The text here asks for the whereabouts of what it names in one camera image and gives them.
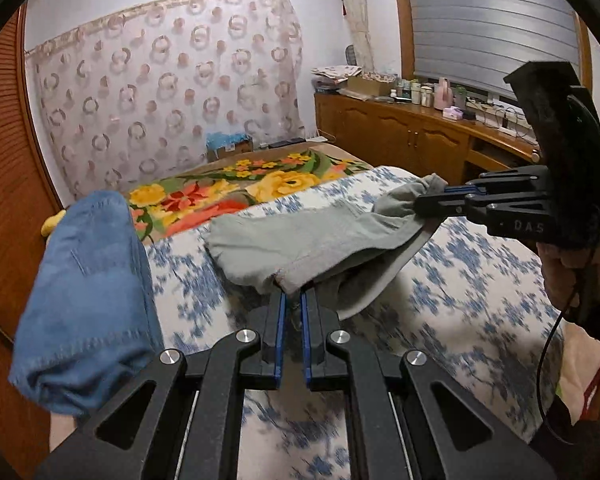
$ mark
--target bed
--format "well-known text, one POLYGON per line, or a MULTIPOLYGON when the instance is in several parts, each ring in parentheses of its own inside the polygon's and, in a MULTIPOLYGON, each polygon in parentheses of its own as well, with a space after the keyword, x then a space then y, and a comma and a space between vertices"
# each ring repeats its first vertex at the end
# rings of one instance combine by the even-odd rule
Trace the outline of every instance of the bed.
MULTIPOLYGON (((414 178, 398 168, 371 169, 334 146, 307 143, 241 154, 156 183, 161 189, 131 192, 166 345, 187 354, 209 348, 243 326, 248 310, 260 303, 254 290, 232 285, 214 269, 202 241, 207 219, 224 212, 288 214, 339 199, 370 210, 378 196, 414 178)), ((542 423, 534 389, 538 357, 556 317, 531 251, 453 218, 344 325, 396 354, 426 350, 529 442, 542 423)), ((300 348, 297 328, 290 349, 300 348)), ((542 375, 547 408, 562 349, 558 330, 542 375)), ((349 476, 342 396, 304 388, 299 351, 285 357, 280 391, 245 395, 238 476, 349 476)))

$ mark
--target fingers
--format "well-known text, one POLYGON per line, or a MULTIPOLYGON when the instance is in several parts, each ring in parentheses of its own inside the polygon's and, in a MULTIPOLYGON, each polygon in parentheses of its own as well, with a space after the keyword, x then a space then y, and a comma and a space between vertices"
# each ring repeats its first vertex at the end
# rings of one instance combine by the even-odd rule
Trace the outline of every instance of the fingers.
MULTIPOLYGON (((543 260, 542 276, 544 277, 544 291, 549 301, 555 308, 564 310, 576 283, 575 273, 571 269, 565 268, 559 259, 547 258, 543 260)), ((571 301, 571 306, 577 304, 578 295, 571 301)))
MULTIPOLYGON (((583 269, 591 257, 591 248, 570 251, 560 249, 554 245, 538 244, 538 255, 544 261, 560 260, 567 269, 583 269)), ((596 253, 593 256, 592 264, 600 264, 600 244, 596 248, 596 253)))

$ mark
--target denim fabric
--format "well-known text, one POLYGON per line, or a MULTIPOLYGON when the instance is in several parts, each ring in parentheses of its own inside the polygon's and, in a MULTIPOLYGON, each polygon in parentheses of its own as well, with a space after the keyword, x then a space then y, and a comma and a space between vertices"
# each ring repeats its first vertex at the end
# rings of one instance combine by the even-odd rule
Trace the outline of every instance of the denim fabric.
POLYGON ((53 413, 97 410, 163 349, 144 247, 122 195, 97 191, 51 235, 9 380, 53 413))

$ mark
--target black cable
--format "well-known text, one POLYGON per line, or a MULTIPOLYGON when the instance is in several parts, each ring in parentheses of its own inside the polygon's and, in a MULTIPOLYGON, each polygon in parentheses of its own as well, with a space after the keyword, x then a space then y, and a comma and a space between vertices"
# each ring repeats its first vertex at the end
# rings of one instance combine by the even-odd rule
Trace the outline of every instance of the black cable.
MULTIPOLYGON (((598 242, 596 242, 595 245, 593 246, 593 248, 591 249, 591 252, 589 253, 589 257, 587 259, 587 263, 585 263, 585 265, 584 265, 584 270, 588 270, 589 267, 591 266, 591 263, 593 261, 593 257, 596 254, 597 248, 598 248, 598 242)), ((538 369, 536 370, 536 400, 538 401, 538 410, 540 410, 540 416, 542 417, 542 423, 546 426, 549 433, 551 433, 556 440, 558 440, 559 442, 561 442, 563 444, 566 444, 567 446, 574 446, 574 443, 569 442, 568 440, 564 440, 560 435, 558 435, 554 431, 554 428, 551 427, 551 425, 549 424, 549 421, 546 418, 546 413, 544 412, 544 408, 542 407, 540 382, 541 382, 541 376, 542 376, 542 364, 544 364, 544 358, 546 357, 546 353, 549 349, 549 344, 551 343, 551 339, 554 338, 555 332, 556 332, 556 330, 558 330, 558 326, 560 325, 560 322, 564 318, 564 314, 571 308, 571 301, 573 301, 573 298, 576 297, 577 292, 578 292, 578 282, 576 280, 576 283, 575 283, 575 285, 573 285, 573 290, 571 291, 571 294, 569 296, 569 299, 567 300, 567 303, 566 303, 564 309, 561 311, 560 316, 558 316, 558 319, 555 321, 554 326, 552 327, 551 332, 549 332, 549 336, 547 337, 546 342, 544 343, 544 348, 542 348, 542 353, 540 354, 540 360, 538 361, 538 369)))

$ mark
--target cabinet door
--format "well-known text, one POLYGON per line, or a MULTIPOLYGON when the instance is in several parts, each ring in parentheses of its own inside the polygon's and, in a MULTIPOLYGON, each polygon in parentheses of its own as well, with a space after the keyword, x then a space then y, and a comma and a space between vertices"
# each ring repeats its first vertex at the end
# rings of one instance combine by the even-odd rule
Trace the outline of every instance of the cabinet door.
POLYGON ((376 119, 373 140, 380 153, 377 166, 397 166, 417 174, 417 160, 413 151, 413 119, 400 110, 380 110, 376 119))
POLYGON ((414 134, 413 147, 421 175, 437 173, 452 186, 462 184, 467 134, 423 123, 414 134))
POLYGON ((336 96, 315 94, 315 124, 325 134, 338 136, 341 107, 340 100, 336 96))
POLYGON ((341 123, 336 145, 372 166, 382 164, 382 148, 374 142, 377 128, 372 108, 355 99, 348 99, 340 112, 341 123))

